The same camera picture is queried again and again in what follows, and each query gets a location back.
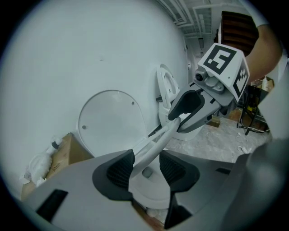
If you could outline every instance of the toilet bowl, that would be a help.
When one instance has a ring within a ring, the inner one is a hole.
[[[141,205],[165,209],[169,207],[170,188],[160,171],[158,154],[180,121],[170,121],[148,137],[138,103],[125,92],[108,90],[88,99],[80,112],[77,130],[83,145],[95,157],[132,149],[135,163],[129,191]]]
[[[158,87],[161,92],[162,102],[159,102],[158,105],[158,117],[161,121],[162,127],[166,126],[170,120],[168,119],[168,114],[171,109],[172,102],[177,97],[180,92],[180,88],[173,77],[171,71],[165,64],[161,64],[157,70],[157,78],[158,78]],[[183,121],[187,118],[189,114],[181,114],[180,119]],[[188,133],[179,133],[175,132],[173,137],[179,140],[188,141],[193,139],[203,126],[188,132]]]

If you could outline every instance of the floor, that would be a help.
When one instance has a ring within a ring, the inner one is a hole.
[[[190,141],[171,139],[166,148],[171,151],[201,157],[210,160],[236,162],[237,157],[242,155],[237,148],[245,146],[253,152],[256,147],[261,146],[270,140],[269,133],[249,132],[247,140],[245,130],[236,127],[237,122],[225,118],[220,118],[218,128],[204,125],[197,136]]]

